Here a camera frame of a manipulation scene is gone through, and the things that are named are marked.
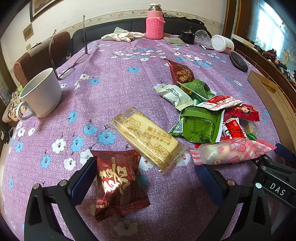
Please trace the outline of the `white plastic jar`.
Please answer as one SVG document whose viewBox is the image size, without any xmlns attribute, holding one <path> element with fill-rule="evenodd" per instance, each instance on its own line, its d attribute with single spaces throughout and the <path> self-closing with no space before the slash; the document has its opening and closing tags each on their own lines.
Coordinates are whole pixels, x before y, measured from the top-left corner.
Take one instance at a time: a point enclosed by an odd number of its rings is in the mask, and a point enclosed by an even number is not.
<svg viewBox="0 0 296 241">
<path fill-rule="evenodd" d="M 222 35 L 214 35 L 211 38 L 211 44 L 217 52 L 229 54 L 234 50 L 234 43 L 232 40 Z"/>
</svg>

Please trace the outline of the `pink marshmallow packet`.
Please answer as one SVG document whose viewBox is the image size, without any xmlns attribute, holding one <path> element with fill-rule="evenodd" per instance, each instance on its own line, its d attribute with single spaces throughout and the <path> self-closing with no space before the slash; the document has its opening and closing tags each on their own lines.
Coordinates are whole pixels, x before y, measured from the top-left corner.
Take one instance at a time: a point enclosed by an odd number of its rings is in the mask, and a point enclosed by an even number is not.
<svg viewBox="0 0 296 241">
<path fill-rule="evenodd" d="M 214 144 L 201 144 L 191 149 L 195 165 L 222 165 L 257 159 L 274 151 L 276 146 L 262 140 L 232 138 Z"/>
</svg>

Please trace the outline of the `cardboard tray box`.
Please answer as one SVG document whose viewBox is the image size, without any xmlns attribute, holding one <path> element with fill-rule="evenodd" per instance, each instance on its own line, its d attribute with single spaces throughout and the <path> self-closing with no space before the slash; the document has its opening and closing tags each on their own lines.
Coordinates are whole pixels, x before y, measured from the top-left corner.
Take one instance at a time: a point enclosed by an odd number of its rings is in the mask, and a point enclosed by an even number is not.
<svg viewBox="0 0 296 241">
<path fill-rule="evenodd" d="M 251 71 L 247 80 L 264 103 L 281 144 L 295 152 L 295 113 L 277 84 Z"/>
</svg>

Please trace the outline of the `white ceramic mug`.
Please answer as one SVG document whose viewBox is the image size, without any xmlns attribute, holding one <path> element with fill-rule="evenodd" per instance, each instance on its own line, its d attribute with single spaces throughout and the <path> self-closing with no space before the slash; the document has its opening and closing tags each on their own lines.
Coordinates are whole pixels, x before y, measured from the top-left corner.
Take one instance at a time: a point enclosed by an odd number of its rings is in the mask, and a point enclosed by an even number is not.
<svg viewBox="0 0 296 241">
<path fill-rule="evenodd" d="M 20 93 L 20 104 L 16 117 L 25 121 L 33 116 L 43 118 L 50 114 L 60 103 L 62 89 L 53 68 L 37 74 Z"/>
</svg>

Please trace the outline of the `black glasses case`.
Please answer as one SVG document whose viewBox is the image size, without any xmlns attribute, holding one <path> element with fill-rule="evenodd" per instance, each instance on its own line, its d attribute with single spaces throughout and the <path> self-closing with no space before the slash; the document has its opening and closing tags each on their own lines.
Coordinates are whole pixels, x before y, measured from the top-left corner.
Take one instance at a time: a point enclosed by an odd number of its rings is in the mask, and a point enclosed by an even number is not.
<svg viewBox="0 0 296 241">
<path fill-rule="evenodd" d="M 239 69 L 242 72 L 248 71 L 248 66 L 246 62 L 236 52 L 230 52 L 229 59 L 235 68 Z"/>
</svg>

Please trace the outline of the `white cloth gloves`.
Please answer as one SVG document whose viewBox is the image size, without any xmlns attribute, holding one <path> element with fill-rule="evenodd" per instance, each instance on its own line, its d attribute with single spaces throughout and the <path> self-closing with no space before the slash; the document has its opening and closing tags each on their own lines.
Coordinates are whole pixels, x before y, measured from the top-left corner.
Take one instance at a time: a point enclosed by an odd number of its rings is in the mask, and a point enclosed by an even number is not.
<svg viewBox="0 0 296 241">
<path fill-rule="evenodd" d="M 116 27 L 113 33 L 101 37 L 103 41 L 132 42 L 136 39 L 144 38 L 145 34 L 141 32 L 129 32 L 120 27 Z"/>
</svg>

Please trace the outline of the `small green snack packet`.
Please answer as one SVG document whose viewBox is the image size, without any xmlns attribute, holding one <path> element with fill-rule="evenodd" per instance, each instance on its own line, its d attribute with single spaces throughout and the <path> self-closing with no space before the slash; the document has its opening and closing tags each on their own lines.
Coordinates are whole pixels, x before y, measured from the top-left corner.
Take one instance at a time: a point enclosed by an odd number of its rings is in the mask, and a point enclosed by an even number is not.
<svg viewBox="0 0 296 241">
<path fill-rule="evenodd" d="M 186 83 L 177 82 L 177 84 L 192 100 L 197 100 L 199 103 L 216 95 L 216 92 L 213 92 L 206 83 L 198 79 Z"/>
</svg>

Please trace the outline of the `framed horse painting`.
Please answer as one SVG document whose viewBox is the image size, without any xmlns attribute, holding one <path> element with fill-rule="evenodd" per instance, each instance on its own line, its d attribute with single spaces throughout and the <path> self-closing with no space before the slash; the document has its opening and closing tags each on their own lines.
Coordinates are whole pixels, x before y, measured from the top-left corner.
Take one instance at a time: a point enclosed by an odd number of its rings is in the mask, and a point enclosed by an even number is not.
<svg viewBox="0 0 296 241">
<path fill-rule="evenodd" d="M 51 7 L 62 0 L 30 0 L 30 21 L 33 22 Z"/>
</svg>

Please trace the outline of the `white green snack packet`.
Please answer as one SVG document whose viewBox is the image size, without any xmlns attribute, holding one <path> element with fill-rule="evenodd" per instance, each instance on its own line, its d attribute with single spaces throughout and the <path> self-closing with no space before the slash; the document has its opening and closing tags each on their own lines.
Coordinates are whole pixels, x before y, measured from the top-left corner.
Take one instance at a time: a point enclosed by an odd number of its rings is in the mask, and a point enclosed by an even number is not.
<svg viewBox="0 0 296 241">
<path fill-rule="evenodd" d="M 156 92 L 164 99 L 169 101 L 178 111 L 192 106 L 193 100 L 177 85 L 166 85 L 165 87 L 158 88 Z"/>
</svg>

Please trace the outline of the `small black cup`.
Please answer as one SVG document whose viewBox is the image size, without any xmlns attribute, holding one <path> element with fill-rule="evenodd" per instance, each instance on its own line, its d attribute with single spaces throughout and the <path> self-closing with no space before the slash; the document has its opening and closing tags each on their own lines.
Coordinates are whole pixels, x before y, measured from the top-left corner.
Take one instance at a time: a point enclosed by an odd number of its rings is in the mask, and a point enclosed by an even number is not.
<svg viewBox="0 0 296 241">
<path fill-rule="evenodd" d="M 191 31 L 181 31 L 181 34 L 178 36 L 184 43 L 189 45 L 195 44 L 195 37 L 196 35 Z"/>
</svg>

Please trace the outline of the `folded notebook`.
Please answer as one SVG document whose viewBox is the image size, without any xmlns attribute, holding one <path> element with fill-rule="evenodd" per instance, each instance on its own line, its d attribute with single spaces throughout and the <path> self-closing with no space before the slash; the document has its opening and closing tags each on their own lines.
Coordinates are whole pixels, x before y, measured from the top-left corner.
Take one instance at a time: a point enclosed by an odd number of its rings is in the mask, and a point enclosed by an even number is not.
<svg viewBox="0 0 296 241">
<path fill-rule="evenodd" d="M 173 46 L 187 46 L 188 45 L 180 38 L 163 37 L 163 39 L 165 40 L 165 42 L 168 45 L 173 45 Z"/>
</svg>

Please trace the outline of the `clear glass jar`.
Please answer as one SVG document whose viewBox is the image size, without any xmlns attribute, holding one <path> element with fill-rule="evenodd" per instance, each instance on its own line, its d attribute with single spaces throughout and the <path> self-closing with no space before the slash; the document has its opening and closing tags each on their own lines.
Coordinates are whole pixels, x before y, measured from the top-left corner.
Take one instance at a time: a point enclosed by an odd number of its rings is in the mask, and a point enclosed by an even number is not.
<svg viewBox="0 0 296 241">
<path fill-rule="evenodd" d="M 197 30 L 195 32 L 195 41 L 206 48 L 211 48 L 211 38 L 205 30 Z"/>
</svg>

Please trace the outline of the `pink knitted thermos bottle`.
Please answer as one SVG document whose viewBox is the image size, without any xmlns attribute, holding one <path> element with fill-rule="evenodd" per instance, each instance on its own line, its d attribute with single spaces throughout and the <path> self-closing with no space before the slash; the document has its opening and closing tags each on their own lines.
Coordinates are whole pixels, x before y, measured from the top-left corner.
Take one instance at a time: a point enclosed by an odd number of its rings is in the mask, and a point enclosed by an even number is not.
<svg viewBox="0 0 296 241">
<path fill-rule="evenodd" d="M 164 36 L 164 24 L 161 4 L 150 4 L 146 18 L 146 37 L 159 40 Z"/>
</svg>

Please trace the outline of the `brown chair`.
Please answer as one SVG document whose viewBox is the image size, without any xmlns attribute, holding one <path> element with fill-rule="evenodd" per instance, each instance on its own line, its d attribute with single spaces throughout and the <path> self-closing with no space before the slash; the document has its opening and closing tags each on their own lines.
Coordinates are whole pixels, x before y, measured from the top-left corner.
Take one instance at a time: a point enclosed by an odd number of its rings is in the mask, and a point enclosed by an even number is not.
<svg viewBox="0 0 296 241">
<path fill-rule="evenodd" d="M 69 53 L 69 42 L 70 34 L 61 32 L 27 51 L 14 64 L 13 73 L 17 81 L 24 87 L 37 74 L 52 67 L 50 54 L 56 68 L 64 64 Z"/>
</svg>

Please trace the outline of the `dark red snack packet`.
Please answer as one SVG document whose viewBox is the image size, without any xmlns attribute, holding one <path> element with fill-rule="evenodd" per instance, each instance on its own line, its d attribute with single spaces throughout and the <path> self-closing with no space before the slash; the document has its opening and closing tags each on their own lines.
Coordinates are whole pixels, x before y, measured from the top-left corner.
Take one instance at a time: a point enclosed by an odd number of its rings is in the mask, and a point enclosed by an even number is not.
<svg viewBox="0 0 296 241">
<path fill-rule="evenodd" d="M 125 216 L 150 205 L 148 195 L 137 182 L 141 155 L 129 151 L 91 151 L 97 163 L 95 219 Z"/>
<path fill-rule="evenodd" d="M 177 85 L 178 83 L 184 84 L 192 82 L 195 79 L 192 70 L 187 66 L 176 63 L 169 59 L 166 59 L 166 62 L 169 65 L 171 77 L 175 85 Z"/>
</svg>

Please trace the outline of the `clear green candy wrapper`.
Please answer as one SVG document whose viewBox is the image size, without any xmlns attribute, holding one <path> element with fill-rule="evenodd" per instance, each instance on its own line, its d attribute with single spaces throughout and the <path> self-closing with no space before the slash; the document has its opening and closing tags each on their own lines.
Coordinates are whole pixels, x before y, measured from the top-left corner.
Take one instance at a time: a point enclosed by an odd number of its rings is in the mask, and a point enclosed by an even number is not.
<svg viewBox="0 0 296 241">
<path fill-rule="evenodd" d="M 247 137 L 250 140 L 256 140 L 258 136 L 258 128 L 255 122 L 240 118 L 240 125 L 244 129 Z"/>
</svg>

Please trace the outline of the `brown wooden cabinet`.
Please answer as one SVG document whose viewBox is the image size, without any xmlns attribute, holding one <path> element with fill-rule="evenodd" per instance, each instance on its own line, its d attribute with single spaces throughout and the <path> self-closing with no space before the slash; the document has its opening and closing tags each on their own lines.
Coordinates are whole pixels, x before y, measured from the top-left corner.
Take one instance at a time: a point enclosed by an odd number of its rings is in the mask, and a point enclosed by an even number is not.
<svg viewBox="0 0 296 241">
<path fill-rule="evenodd" d="M 292 109 L 295 110 L 295 81 L 287 77 L 287 69 L 277 60 L 274 49 L 264 50 L 245 37 L 250 24 L 251 1 L 227 1 L 222 35 L 232 38 L 234 50 L 280 87 Z"/>
</svg>

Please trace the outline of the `large green snack packet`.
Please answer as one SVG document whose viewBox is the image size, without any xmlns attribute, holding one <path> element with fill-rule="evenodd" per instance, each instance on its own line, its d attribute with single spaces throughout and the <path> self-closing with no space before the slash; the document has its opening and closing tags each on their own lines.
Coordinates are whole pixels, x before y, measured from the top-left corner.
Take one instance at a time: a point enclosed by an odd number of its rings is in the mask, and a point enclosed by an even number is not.
<svg viewBox="0 0 296 241">
<path fill-rule="evenodd" d="M 174 137 L 183 137 L 191 143 L 220 142 L 224 112 L 224 110 L 211 111 L 189 106 L 180 112 L 179 121 L 170 129 L 169 134 Z"/>
</svg>

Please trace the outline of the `black sofa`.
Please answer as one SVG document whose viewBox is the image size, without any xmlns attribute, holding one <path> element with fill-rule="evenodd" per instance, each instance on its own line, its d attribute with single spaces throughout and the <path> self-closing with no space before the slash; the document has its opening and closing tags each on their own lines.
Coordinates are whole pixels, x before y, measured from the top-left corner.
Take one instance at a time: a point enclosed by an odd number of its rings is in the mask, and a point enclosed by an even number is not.
<svg viewBox="0 0 296 241">
<path fill-rule="evenodd" d="M 205 24 L 200 20 L 188 18 L 165 18 L 164 32 L 172 35 L 180 35 L 181 31 L 207 30 Z M 132 31 L 145 33 L 145 18 L 125 19 L 93 25 L 86 28 L 86 41 L 89 44 L 92 41 L 99 40 L 102 36 L 112 33 L 116 27 Z M 75 31 L 68 45 L 68 51 L 73 56 L 84 49 L 83 29 Z"/>
</svg>

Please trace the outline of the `yellow biscuit packet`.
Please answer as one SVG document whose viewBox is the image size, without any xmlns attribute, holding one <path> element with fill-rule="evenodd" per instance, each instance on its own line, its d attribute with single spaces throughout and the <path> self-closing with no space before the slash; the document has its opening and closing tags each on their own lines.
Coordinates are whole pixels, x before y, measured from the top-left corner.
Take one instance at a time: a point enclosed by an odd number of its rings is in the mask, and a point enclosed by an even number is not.
<svg viewBox="0 0 296 241">
<path fill-rule="evenodd" d="M 186 145 L 133 106 L 112 118 L 108 126 L 116 130 L 132 148 L 163 174 L 188 150 Z"/>
</svg>

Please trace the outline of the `red white jerky sachet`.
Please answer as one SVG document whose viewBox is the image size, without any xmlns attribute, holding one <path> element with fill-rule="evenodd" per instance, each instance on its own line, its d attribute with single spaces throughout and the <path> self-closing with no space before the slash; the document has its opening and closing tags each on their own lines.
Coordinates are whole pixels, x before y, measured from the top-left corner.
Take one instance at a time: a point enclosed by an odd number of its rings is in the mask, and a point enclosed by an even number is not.
<svg viewBox="0 0 296 241">
<path fill-rule="evenodd" d="M 240 125 L 239 118 L 230 118 L 222 125 L 221 141 L 233 138 L 247 138 L 247 135 Z"/>
</svg>

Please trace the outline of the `purple floral tablecloth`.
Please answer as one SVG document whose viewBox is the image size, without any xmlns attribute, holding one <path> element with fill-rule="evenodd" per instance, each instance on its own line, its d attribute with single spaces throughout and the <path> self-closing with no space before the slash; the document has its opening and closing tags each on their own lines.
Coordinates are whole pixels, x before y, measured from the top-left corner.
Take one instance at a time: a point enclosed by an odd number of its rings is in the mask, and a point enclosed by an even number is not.
<svg viewBox="0 0 296 241">
<path fill-rule="evenodd" d="M 120 151 L 127 142 L 107 123 L 134 106 L 169 131 L 179 112 L 156 88 L 171 84 L 167 60 L 190 68 L 217 94 L 235 97 L 254 106 L 260 116 L 257 137 L 271 144 L 280 140 L 266 107 L 248 82 L 248 73 L 236 69 L 227 54 L 198 45 L 174 47 L 163 40 L 130 43 L 97 40 L 89 56 L 62 80 L 61 103 L 45 118 L 30 118 L 16 127 L 4 165 L 1 202 L 10 229 L 24 239 L 27 203 L 32 186 L 54 186 L 82 168 L 90 150 Z M 99 240 L 195 240 L 217 207 L 211 202 L 188 158 L 163 175 L 145 160 L 140 180 L 150 205 L 97 222 L 91 214 L 96 186 L 77 207 Z"/>
</svg>

